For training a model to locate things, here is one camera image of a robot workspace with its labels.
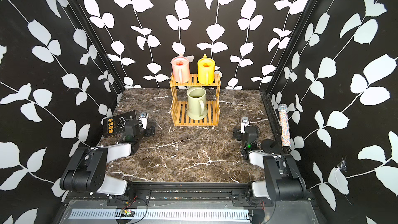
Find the green watering can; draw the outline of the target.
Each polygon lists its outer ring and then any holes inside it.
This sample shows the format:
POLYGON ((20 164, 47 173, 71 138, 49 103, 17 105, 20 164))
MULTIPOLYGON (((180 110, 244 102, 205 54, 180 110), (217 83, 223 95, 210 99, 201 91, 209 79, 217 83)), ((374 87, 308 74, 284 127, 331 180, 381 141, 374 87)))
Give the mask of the green watering can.
POLYGON ((206 90, 201 86, 193 86, 187 90, 187 115, 193 120, 202 120, 207 116, 206 90))

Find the wooden slatted shelf rack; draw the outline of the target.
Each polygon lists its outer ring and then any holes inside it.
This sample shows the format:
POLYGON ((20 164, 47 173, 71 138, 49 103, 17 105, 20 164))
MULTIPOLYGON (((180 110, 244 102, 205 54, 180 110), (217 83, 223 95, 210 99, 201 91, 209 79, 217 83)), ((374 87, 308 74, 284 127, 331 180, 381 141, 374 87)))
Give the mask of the wooden slatted shelf rack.
POLYGON ((214 75, 210 85, 200 84, 198 74, 191 74, 188 82, 180 84, 171 76, 170 87, 173 101, 171 114, 175 126, 217 126, 220 116, 221 78, 214 75), (187 87, 187 100, 178 96, 179 87, 187 87))

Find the pink watering can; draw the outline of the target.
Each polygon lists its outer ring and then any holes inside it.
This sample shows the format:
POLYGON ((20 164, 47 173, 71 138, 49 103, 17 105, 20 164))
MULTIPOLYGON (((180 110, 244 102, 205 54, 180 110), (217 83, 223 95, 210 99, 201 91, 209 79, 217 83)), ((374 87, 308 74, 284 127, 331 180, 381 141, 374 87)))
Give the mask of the pink watering can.
POLYGON ((190 62, 184 56, 178 56, 171 60, 174 79, 177 83, 187 83, 190 79, 190 62))

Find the yellow watering can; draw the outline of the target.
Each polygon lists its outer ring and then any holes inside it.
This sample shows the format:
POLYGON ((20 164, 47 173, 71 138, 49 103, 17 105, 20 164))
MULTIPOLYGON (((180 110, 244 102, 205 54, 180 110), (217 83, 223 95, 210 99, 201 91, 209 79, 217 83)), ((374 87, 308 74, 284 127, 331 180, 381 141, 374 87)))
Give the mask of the yellow watering can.
POLYGON ((198 81, 202 85, 210 85, 214 81, 215 61, 205 54, 198 61, 198 81))

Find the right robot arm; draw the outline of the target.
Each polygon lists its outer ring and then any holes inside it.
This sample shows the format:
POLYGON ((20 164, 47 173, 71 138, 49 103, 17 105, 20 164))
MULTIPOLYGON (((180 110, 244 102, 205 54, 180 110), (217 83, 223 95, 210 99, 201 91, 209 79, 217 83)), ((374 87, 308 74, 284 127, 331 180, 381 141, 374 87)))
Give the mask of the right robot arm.
POLYGON ((250 183, 252 197, 295 201, 306 196, 306 184, 296 161, 290 153, 283 153, 276 141, 265 139, 259 144, 260 129, 254 124, 233 128, 233 137, 242 143, 242 158, 264 171, 264 180, 250 183))

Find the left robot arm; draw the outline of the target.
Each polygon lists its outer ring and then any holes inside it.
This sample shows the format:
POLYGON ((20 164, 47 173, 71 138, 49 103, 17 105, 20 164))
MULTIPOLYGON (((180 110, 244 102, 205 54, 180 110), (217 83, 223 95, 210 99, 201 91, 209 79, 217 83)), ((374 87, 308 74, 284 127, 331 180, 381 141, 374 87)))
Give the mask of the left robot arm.
POLYGON ((155 126, 146 127, 141 120, 125 124, 121 142, 95 148, 78 148, 60 178, 60 188, 73 192, 92 192, 106 195, 126 195, 128 182, 106 174, 109 162, 137 153, 144 137, 155 135, 155 126))

